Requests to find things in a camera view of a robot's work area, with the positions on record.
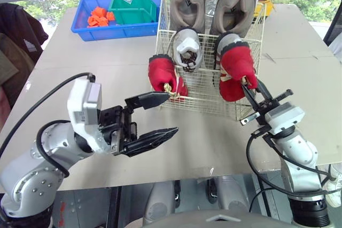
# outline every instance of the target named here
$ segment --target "black cable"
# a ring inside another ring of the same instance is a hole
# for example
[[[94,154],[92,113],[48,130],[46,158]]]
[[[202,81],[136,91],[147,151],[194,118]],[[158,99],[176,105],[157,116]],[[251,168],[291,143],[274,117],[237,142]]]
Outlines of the black cable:
[[[271,183],[269,180],[263,178],[263,176],[260,175],[260,173],[258,172],[256,167],[252,163],[250,151],[251,151],[251,144],[252,144],[253,139],[254,139],[254,135],[251,135],[249,140],[248,140],[247,146],[246,146],[247,161],[248,161],[251,169],[253,170],[253,172],[256,174],[256,176],[260,180],[262,180],[265,184],[267,184],[268,186],[270,186],[270,187],[272,187],[272,188],[276,189],[277,191],[280,191],[280,192],[282,192],[284,194],[287,194],[289,196],[300,197],[300,198],[313,197],[313,196],[319,196],[319,195],[327,195],[327,194],[335,193],[335,192],[338,192],[338,191],[341,190],[341,189],[337,189],[337,190],[333,190],[333,191],[319,190],[317,192],[301,192],[301,193],[297,193],[297,192],[290,192],[288,190],[285,190],[285,189],[283,189],[283,188],[281,188],[281,187]]]
[[[252,211],[252,207],[253,207],[253,203],[254,201],[256,200],[256,198],[263,192],[265,191],[270,191],[270,190],[274,190],[274,188],[265,188],[265,189],[262,189],[260,192],[258,192],[252,199],[251,201],[251,204],[250,204],[250,209],[248,210],[248,212],[250,213]]]
[[[290,162],[290,163],[292,163],[292,164],[294,164],[294,165],[296,165],[296,166],[298,166],[298,167],[300,167],[300,168],[306,169],[306,170],[311,171],[311,172],[314,172],[314,173],[316,173],[316,174],[325,175],[325,176],[327,176],[327,178],[328,178],[329,180],[332,179],[331,174],[329,174],[328,172],[325,172],[325,171],[323,171],[323,170],[317,170],[317,169],[314,169],[314,168],[309,168],[309,167],[307,167],[307,166],[305,166],[305,165],[302,165],[302,164],[298,163],[297,161],[291,160],[291,159],[288,158],[287,156],[283,155],[283,154],[276,148],[276,146],[273,146],[272,149],[279,155],[280,158],[282,158],[282,159],[284,159],[284,160],[286,160],[286,161],[288,161],[288,162]]]
[[[51,121],[47,124],[45,124],[44,126],[42,126],[40,128],[40,130],[38,131],[37,133],[37,137],[36,137],[36,146],[37,146],[37,149],[39,151],[39,153],[41,154],[41,156],[46,160],[48,161],[51,165],[53,165],[55,168],[58,168],[63,174],[64,174],[64,178],[67,178],[69,176],[69,171],[64,168],[61,164],[59,164],[57,161],[55,161],[52,157],[50,157],[43,145],[42,145],[42,135],[43,135],[43,132],[45,131],[46,128],[54,125],[54,124],[59,124],[59,123],[69,123],[70,121],[69,120],[54,120],[54,121]]]
[[[46,99],[48,99],[51,95],[53,95],[56,91],[58,91],[61,87],[69,83],[70,81],[73,81],[74,79],[78,77],[84,77],[84,76],[92,76],[90,72],[84,72],[76,74],[66,80],[64,80],[62,83],[60,83],[58,86],[56,86],[54,89],[52,89],[50,92],[48,92],[43,98],[41,98],[38,102],[35,103],[21,118],[20,120],[15,124],[15,126],[12,128],[10,133],[6,136],[4,143],[0,147],[0,158],[2,154],[4,153],[7,145],[9,144],[11,138],[13,137],[14,133],[18,130],[18,128],[21,126],[21,124],[24,122],[24,120],[35,110],[37,107],[42,104]]]
[[[336,178],[331,176],[331,164],[329,164],[328,173],[329,173],[330,177],[329,176],[325,177],[325,179],[321,182],[322,187],[323,187],[323,185],[325,185],[327,183],[327,181],[329,181],[329,180],[335,181],[336,180]]]

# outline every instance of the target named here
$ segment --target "gray shoe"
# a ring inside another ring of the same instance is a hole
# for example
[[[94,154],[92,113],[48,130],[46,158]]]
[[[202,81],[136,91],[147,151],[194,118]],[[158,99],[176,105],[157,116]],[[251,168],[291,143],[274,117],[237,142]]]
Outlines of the gray shoe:
[[[245,37],[250,28],[257,0],[217,0],[210,34],[230,31]]]
[[[205,30],[205,0],[170,0],[170,30],[191,27]]]

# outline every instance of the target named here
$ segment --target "yellow object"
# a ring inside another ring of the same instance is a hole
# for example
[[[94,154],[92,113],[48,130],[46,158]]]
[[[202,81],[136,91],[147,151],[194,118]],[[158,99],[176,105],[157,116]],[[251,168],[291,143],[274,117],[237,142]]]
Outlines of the yellow object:
[[[258,3],[266,5],[266,16],[269,16],[273,9],[272,1],[271,0],[259,0]],[[260,11],[261,11],[261,5],[256,5],[255,10],[254,10],[254,17],[258,17]]]

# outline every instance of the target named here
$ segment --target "orange foam piece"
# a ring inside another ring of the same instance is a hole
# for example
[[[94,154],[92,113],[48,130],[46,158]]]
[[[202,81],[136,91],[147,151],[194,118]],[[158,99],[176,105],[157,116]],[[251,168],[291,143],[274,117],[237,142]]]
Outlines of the orange foam piece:
[[[115,16],[113,12],[107,12],[106,17],[109,21],[115,21]]]
[[[108,19],[106,17],[101,17],[100,22],[108,23]]]
[[[94,18],[93,16],[90,16],[90,17],[88,18],[88,24],[89,24],[90,26],[94,26],[94,25],[97,24],[97,21],[95,20],[95,18]]]
[[[99,6],[97,6],[92,12],[92,15],[97,15],[98,17],[106,17],[107,15],[107,10],[105,10],[104,8],[101,8]]]
[[[96,7],[92,12],[91,16],[88,18],[88,24],[87,28],[94,28],[94,27],[104,27],[108,26],[109,19],[106,17],[108,13],[104,8]]]
[[[107,22],[100,22],[99,25],[100,25],[100,27],[104,27],[104,26],[108,26],[108,23]]]

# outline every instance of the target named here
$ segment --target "red slipper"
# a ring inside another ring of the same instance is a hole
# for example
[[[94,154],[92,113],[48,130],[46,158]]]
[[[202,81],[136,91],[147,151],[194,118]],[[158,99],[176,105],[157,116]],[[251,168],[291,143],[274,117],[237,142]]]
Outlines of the red slipper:
[[[172,58],[167,54],[156,54],[150,58],[149,80],[155,91],[170,91],[174,93],[174,97],[188,96],[188,88],[177,73]]]

